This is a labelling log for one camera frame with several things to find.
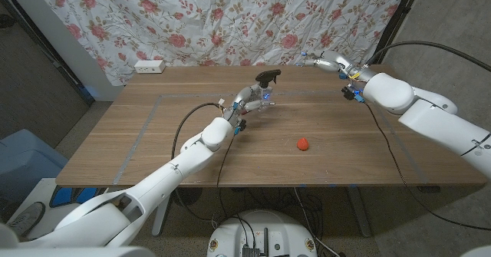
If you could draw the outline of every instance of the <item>table leg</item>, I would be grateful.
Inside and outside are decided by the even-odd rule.
[[[371,237],[372,233],[370,223],[368,222],[368,217],[363,204],[363,199],[361,198],[360,190],[357,187],[348,187],[347,190],[351,207],[353,208],[362,236],[365,238]]]
[[[155,220],[152,226],[152,235],[154,237],[160,236],[162,234],[163,223],[166,218],[167,207],[169,206],[170,196],[165,198],[162,203],[157,207],[157,214],[155,214]]]

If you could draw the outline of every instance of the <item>cable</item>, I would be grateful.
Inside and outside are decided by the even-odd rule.
[[[229,216],[227,215],[227,211],[225,210],[225,206],[223,205],[222,201],[222,188],[219,188],[218,197],[220,199],[220,205],[222,206],[223,215],[225,216],[225,218],[228,218]]]
[[[491,66],[489,66],[488,64],[485,64],[484,62],[478,60],[477,58],[473,58],[473,57],[469,56],[468,54],[463,53],[461,51],[458,51],[454,48],[451,48],[451,47],[448,47],[445,45],[441,45],[438,43],[434,43],[434,42],[428,42],[428,41],[403,41],[403,42],[390,44],[388,46],[383,47],[379,51],[377,51],[370,59],[368,59],[366,64],[367,65],[373,64],[375,59],[377,59],[378,56],[380,56],[382,53],[384,53],[385,51],[387,51],[390,48],[401,46],[401,45],[426,45],[426,46],[431,46],[431,47],[435,47],[435,48],[440,48],[440,49],[443,49],[443,50],[448,51],[450,53],[456,54],[461,58],[465,58],[468,61],[470,61],[470,62],[472,62],[472,63],[474,63],[474,64],[476,64],[476,65],[478,65],[478,66],[491,72]]]
[[[242,219],[240,219],[238,213],[237,213],[237,219],[239,219],[240,224],[242,225],[242,229],[244,229],[245,243],[246,243],[247,246],[249,246],[249,242],[247,241],[247,231],[246,231],[246,228],[244,227],[244,224],[242,223]]]
[[[216,178],[216,187],[218,187],[218,182],[220,181],[220,175],[222,174],[223,164],[225,163],[225,158],[227,158],[227,153],[229,153],[230,146],[232,146],[233,139],[236,138],[236,135],[232,136],[232,140],[230,141],[229,147],[225,152],[225,156],[223,157],[222,166],[220,166],[220,171],[218,172],[218,177]]]
[[[177,127],[177,131],[176,131],[176,136],[174,136],[174,142],[172,144],[172,153],[170,154],[170,159],[173,160],[174,159],[174,154],[176,152],[176,144],[177,144],[177,137],[179,136],[179,132],[181,131],[181,127],[183,127],[184,125],[184,122],[186,122],[187,118],[189,116],[191,116],[191,114],[193,114],[196,110],[200,109],[201,107],[206,107],[206,106],[215,106],[215,107],[218,107],[220,108],[220,105],[219,104],[216,104],[216,103],[205,103],[205,104],[200,104],[199,106],[197,107],[194,107],[185,117],[184,119],[181,121],[181,124],[179,124],[179,126]]]
[[[264,205],[261,203],[261,201],[259,201],[251,192],[251,190],[249,188],[246,188],[247,189],[247,192],[251,195],[252,199],[254,199],[255,202],[257,202],[261,208],[264,209]]]
[[[252,230],[251,225],[245,219],[242,219],[241,217],[239,217],[239,214],[237,214],[236,216],[232,216],[232,218],[236,218],[236,219],[241,220],[242,222],[245,222],[245,224],[251,229],[251,233],[252,233],[252,248],[255,249],[255,235],[254,235],[254,230]]]
[[[205,103],[205,104],[200,104],[199,106],[193,108],[185,117],[184,119],[181,121],[181,123],[179,124],[179,126],[177,127],[177,131],[176,131],[176,136],[174,136],[174,142],[173,142],[173,145],[172,145],[172,152],[170,154],[170,159],[174,159],[174,154],[176,152],[176,144],[177,144],[177,137],[179,136],[179,132],[181,131],[181,127],[183,127],[184,125],[184,122],[186,122],[187,118],[189,116],[191,116],[191,114],[193,114],[196,110],[200,109],[201,107],[206,107],[206,106],[215,106],[215,107],[218,107],[220,108],[220,105],[219,104],[216,104],[216,103]],[[177,199],[179,200],[179,202],[181,203],[181,206],[184,207],[191,215],[193,215],[193,217],[201,220],[201,221],[204,221],[204,222],[209,222],[211,221],[212,223],[214,222],[213,218],[211,219],[204,219],[200,216],[198,216],[197,214],[195,214],[189,207],[188,205],[186,205],[183,201],[183,199],[181,198],[181,195],[179,193],[179,188],[176,188],[174,190],[176,192],[176,195],[177,195]]]
[[[312,236],[314,236],[314,239],[317,240],[318,242],[321,243],[321,245],[323,245],[327,250],[329,250],[332,254],[336,255],[336,257],[340,257],[338,253],[336,253],[336,251],[332,250],[330,247],[328,247],[327,245],[325,245],[319,238],[317,238],[314,233],[312,232],[312,228],[310,227],[310,223],[308,222],[308,218],[307,218],[307,213],[305,212],[305,208],[304,208],[304,205],[302,203],[302,200],[300,199],[300,196],[298,195],[297,193],[297,187],[293,187],[293,190],[295,191],[295,195],[297,196],[297,199],[298,199],[298,203],[300,203],[300,207],[302,208],[302,211],[304,212],[304,216],[305,216],[305,221],[307,221],[307,226],[308,226],[308,229],[310,230],[310,233],[312,234]]]
[[[426,211],[428,211],[431,215],[433,216],[436,216],[438,219],[442,219],[446,222],[450,222],[450,223],[453,223],[455,225],[458,225],[458,226],[463,226],[463,227],[468,227],[468,228],[471,228],[471,229],[478,229],[478,230],[486,230],[486,231],[491,231],[491,228],[487,228],[487,227],[481,227],[481,226],[471,226],[471,225],[468,225],[466,223],[461,223],[461,222],[455,222],[451,219],[447,219],[447,218],[444,218],[436,213],[434,213],[433,211],[431,211],[426,205],[424,205],[424,203],[422,203],[417,197],[416,195],[414,195],[413,191],[411,191],[409,189],[409,186],[407,185],[406,183],[406,180],[404,179],[404,176],[402,175],[402,172],[400,171],[400,167],[399,167],[399,164],[397,163],[397,160],[396,160],[396,157],[394,156],[394,153],[392,153],[392,149],[390,148],[390,143],[389,143],[389,140],[387,139],[387,136],[385,135],[384,131],[381,129],[381,127],[378,125],[378,121],[377,121],[377,118],[375,117],[375,114],[374,112],[372,111],[370,105],[368,105],[367,103],[364,103],[367,107],[368,107],[368,110],[370,111],[371,113],[371,116],[374,118],[374,121],[375,121],[375,124],[377,125],[377,128],[378,130],[382,133],[382,135],[384,136],[384,139],[385,139],[385,142],[387,142],[387,148],[389,149],[389,152],[390,152],[390,155],[392,156],[392,159],[394,160],[394,163],[396,164],[396,168],[397,168],[397,172],[399,173],[399,176],[400,178],[402,179],[402,182],[404,183],[404,186],[406,187],[407,191],[411,194],[411,196],[414,198],[414,200],[416,200]]]

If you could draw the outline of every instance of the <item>blue chair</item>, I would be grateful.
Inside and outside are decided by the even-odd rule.
[[[56,177],[68,159],[20,130],[0,140],[0,198],[21,203],[44,177]]]

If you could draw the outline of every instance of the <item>wooden table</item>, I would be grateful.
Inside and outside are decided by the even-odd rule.
[[[170,160],[177,126],[195,106],[226,100],[255,76],[281,69],[273,86],[275,106],[244,116],[247,128],[233,141],[220,186],[402,185],[387,144],[367,107],[343,98],[348,82],[337,73],[295,66],[166,68],[137,74],[124,88],[56,179],[72,187],[132,186]],[[376,71],[394,72],[385,66]],[[371,105],[410,185],[481,184],[486,178],[451,153]],[[214,117],[204,107],[184,124],[177,144]],[[306,137],[310,148],[297,149]],[[208,167],[182,186],[216,186],[228,142]]]

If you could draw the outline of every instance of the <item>black cable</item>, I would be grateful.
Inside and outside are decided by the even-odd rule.
[[[372,111],[370,105],[368,105],[367,103],[364,103],[367,107],[368,107],[368,110],[370,111],[371,113],[371,116],[374,118],[374,121],[375,121],[375,124],[377,125],[377,128],[378,130],[382,133],[382,135],[384,136],[384,139],[385,139],[385,142],[387,142],[387,148],[389,149],[389,152],[390,152],[390,155],[392,156],[392,159],[394,160],[394,163],[396,164],[396,168],[397,168],[397,172],[399,172],[399,176],[400,178],[402,179],[402,182],[404,183],[404,186],[406,187],[407,191],[411,194],[411,196],[414,198],[414,200],[416,200],[426,211],[428,211],[431,215],[433,216],[436,216],[438,219],[442,219],[446,222],[450,222],[450,223],[453,223],[455,225],[458,225],[458,226],[463,226],[463,227],[468,227],[468,228],[471,228],[471,229],[478,229],[478,230],[486,230],[486,231],[491,231],[491,228],[488,228],[488,227],[481,227],[481,226],[471,226],[471,225],[468,225],[466,223],[461,223],[461,222],[455,222],[451,219],[447,219],[447,218],[444,218],[436,213],[434,213],[433,211],[431,211],[426,205],[424,205],[424,203],[422,203],[413,193],[413,191],[411,191],[409,189],[409,186],[407,185],[406,183],[406,180],[404,179],[403,175],[402,175],[402,172],[400,171],[400,168],[399,168],[399,164],[397,163],[397,160],[396,160],[396,157],[394,156],[394,153],[392,153],[392,149],[390,148],[390,143],[389,143],[389,140],[387,139],[387,136],[385,135],[384,131],[381,129],[381,127],[378,125],[378,122],[377,122],[377,118],[375,117],[374,115],[374,112]]]
[[[177,137],[179,136],[179,132],[181,131],[181,127],[183,127],[184,125],[184,122],[186,122],[187,118],[189,116],[191,116],[191,114],[193,114],[196,110],[200,109],[201,107],[206,107],[206,106],[215,106],[215,107],[218,107],[220,108],[220,105],[219,104],[216,104],[216,103],[205,103],[205,104],[200,104],[199,106],[197,107],[194,107],[185,117],[184,119],[181,121],[181,124],[179,124],[179,126],[177,127],[177,131],[176,131],[176,136],[174,136],[174,142],[172,144],[172,153],[170,154],[170,159],[174,159],[174,154],[176,152],[176,144],[177,144]]]
[[[174,154],[176,152],[176,144],[177,144],[177,137],[179,136],[179,132],[181,131],[181,127],[183,127],[184,125],[184,122],[186,122],[187,118],[189,116],[191,116],[191,114],[193,114],[196,110],[200,109],[201,107],[206,107],[206,106],[215,106],[215,107],[218,107],[220,108],[220,105],[219,104],[216,104],[216,103],[205,103],[205,104],[200,104],[199,106],[193,108],[185,117],[184,119],[181,121],[181,124],[179,124],[179,127],[177,127],[177,131],[176,131],[176,136],[174,136],[174,142],[173,142],[173,145],[172,145],[172,152],[170,153],[170,159],[174,159]],[[199,220],[202,220],[204,222],[210,222],[210,221],[213,221],[213,219],[204,219],[200,216],[198,216],[197,214],[195,214],[189,207],[188,205],[186,205],[183,201],[183,199],[181,198],[181,195],[179,193],[179,188],[176,188],[174,190],[176,192],[176,195],[177,195],[177,199],[179,200],[179,202],[181,203],[181,206],[183,206],[191,215],[193,215],[193,217],[199,219]]]
[[[223,164],[225,163],[225,158],[227,158],[227,153],[229,153],[230,146],[232,146],[233,139],[236,138],[236,135],[232,136],[232,140],[230,141],[229,147],[225,152],[225,156],[223,157],[222,166],[220,166],[220,171],[218,172],[218,177],[216,178],[216,187],[218,187],[218,182],[220,181],[220,175],[222,174]]]
[[[458,51],[454,48],[451,48],[451,47],[448,47],[448,46],[445,46],[442,44],[434,43],[434,42],[428,42],[428,41],[402,41],[402,42],[390,44],[388,46],[383,47],[379,51],[377,51],[370,59],[368,59],[366,64],[368,64],[368,65],[373,64],[375,59],[377,59],[377,57],[380,56],[382,53],[384,53],[385,51],[387,51],[390,48],[401,46],[401,45],[426,45],[426,46],[431,46],[431,47],[435,47],[435,48],[440,48],[440,49],[443,49],[443,50],[448,51],[450,53],[456,54],[461,58],[465,58],[468,61],[470,61],[470,62],[472,62],[472,63],[474,63],[474,64],[476,64],[476,65],[478,65],[478,66],[491,72],[491,66],[489,66],[488,64],[485,64],[484,62],[478,60],[477,58],[471,57],[468,54],[463,53],[461,51]]]
[[[245,224],[251,229],[251,233],[252,233],[252,248],[255,249],[255,235],[254,235],[254,230],[252,230],[251,225],[245,219],[242,219],[241,217],[239,217],[239,214],[237,214],[237,216],[232,216],[232,218],[236,218],[236,219],[239,219],[242,222],[245,222]]]
[[[225,210],[225,206],[223,205],[222,201],[222,188],[219,188],[218,197],[220,199],[220,205],[222,206],[223,215],[225,216],[225,218],[228,218],[229,216],[227,215],[227,211]]]
[[[251,190],[249,188],[246,188],[246,190],[251,195],[252,199],[254,199],[254,201],[257,202],[261,206],[261,208],[264,209],[264,205],[252,194]]]
[[[249,242],[247,240],[247,231],[246,231],[246,228],[245,228],[244,224],[242,223],[242,219],[239,217],[238,213],[237,213],[237,219],[239,219],[240,224],[242,225],[242,229],[244,229],[245,243],[247,246],[249,246]]]

